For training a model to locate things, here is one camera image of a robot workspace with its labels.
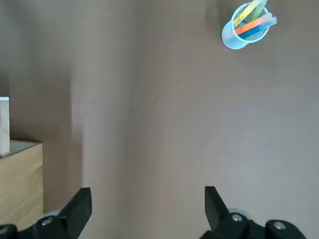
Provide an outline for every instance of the wooden box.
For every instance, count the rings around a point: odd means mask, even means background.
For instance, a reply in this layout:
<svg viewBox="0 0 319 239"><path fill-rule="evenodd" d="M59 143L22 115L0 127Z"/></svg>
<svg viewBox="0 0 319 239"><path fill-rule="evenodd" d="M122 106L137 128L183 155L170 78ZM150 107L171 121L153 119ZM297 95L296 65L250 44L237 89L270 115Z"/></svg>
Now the wooden box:
<svg viewBox="0 0 319 239"><path fill-rule="evenodd" d="M42 165L41 143L10 141L10 153L0 158L0 224L22 230L43 214Z"/></svg>

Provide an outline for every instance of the orange chalk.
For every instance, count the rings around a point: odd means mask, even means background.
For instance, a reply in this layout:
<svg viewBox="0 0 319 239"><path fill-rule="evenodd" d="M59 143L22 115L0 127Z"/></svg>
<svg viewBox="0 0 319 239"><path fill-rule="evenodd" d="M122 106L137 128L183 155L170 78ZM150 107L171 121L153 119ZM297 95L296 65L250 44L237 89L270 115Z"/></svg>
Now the orange chalk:
<svg viewBox="0 0 319 239"><path fill-rule="evenodd" d="M254 20L254 21L251 21L251 22L235 29L235 32L237 35L240 35L240 34L246 32L246 31L249 31L250 29L252 29L260 24L263 24L265 21L269 20L270 18L272 18L271 14L261 16L260 18Z"/></svg>

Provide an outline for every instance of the metal screw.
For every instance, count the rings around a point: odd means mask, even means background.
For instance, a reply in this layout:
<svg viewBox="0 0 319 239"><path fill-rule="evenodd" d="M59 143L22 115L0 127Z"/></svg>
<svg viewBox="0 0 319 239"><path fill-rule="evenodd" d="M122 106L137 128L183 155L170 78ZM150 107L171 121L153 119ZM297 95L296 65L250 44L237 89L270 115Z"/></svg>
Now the metal screw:
<svg viewBox="0 0 319 239"><path fill-rule="evenodd" d="M278 230L284 230L284 229L286 229L286 226L285 226L283 223L281 223L281 222L275 222L275 223L274 223L274 226L275 226L275 228L278 229Z"/></svg>
<svg viewBox="0 0 319 239"><path fill-rule="evenodd" d="M241 222L243 220L243 218L239 215L239 214L233 214L231 216L232 220L234 220L235 222Z"/></svg>
<svg viewBox="0 0 319 239"><path fill-rule="evenodd" d="M45 225L48 225L48 224L50 224L51 222L52 222L52 220L53 220L53 217L49 217L49 218L47 218L47 219L45 219L43 222L42 222L42 226L45 226Z"/></svg>
<svg viewBox="0 0 319 239"><path fill-rule="evenodd" d="M7 231L8 231L8 226L3 226L0 229L0 236L6 234Z"/></svg>

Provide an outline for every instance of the light blue cup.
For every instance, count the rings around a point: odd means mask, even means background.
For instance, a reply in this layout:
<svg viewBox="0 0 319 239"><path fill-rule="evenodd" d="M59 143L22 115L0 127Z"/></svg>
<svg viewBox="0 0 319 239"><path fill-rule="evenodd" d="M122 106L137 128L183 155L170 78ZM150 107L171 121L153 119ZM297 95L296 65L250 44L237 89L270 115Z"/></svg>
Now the light blue cup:
<svg viewBox="0 0 319 239"><path fill-rule="evenodd" d="M224 26L224 29L222 31L222 39L224 44L233 50L238 50L241 48L244 48L245 46L247 46L249 43L254 43L257 42L259 40L261 40L262 38L264 38L264 36L268 33L269 31L269 27L267 27L265 30L260 31L255 33L254 35L252 35L251 37L249 37L249 39L242 39L240 38L236 32L235 32L235 28L234 28L234 20L235 17L241 12L241 10L243 10L243 8L245 8L248 4L250 3L245 3L243 5L241 5L239 8L237 8L237 10L234 12L231 20ZM264 13L268 14L268 10L266 8L264 8Z"/></svg>

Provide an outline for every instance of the cup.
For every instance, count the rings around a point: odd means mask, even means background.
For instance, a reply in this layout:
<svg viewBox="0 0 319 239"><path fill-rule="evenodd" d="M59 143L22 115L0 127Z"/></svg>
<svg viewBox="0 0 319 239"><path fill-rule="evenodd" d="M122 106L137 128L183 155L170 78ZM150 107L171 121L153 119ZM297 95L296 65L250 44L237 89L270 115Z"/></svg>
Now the cup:
<svg viewBox="0 0 319 239"><path fill-rule="evenodd" d="M224 44L233 50L238 50L241 48L244 48L247 46L249 43L254 43L257 41L260 41L264 36L268 33L269 27L265 28L263 31L257 32L254 35L250 36L249 39L242 39L239 37L234 28L234 20L236 16L241 13L242 10L245 9L246 6L248 6L249 3L245 3L241 5L239 8L236 9L234 12L233 16L231 17L230 21L224 26L223 31L222 31L222 39ZM264 8L263 10L263 15L268 14L268 10Z"/></svg>

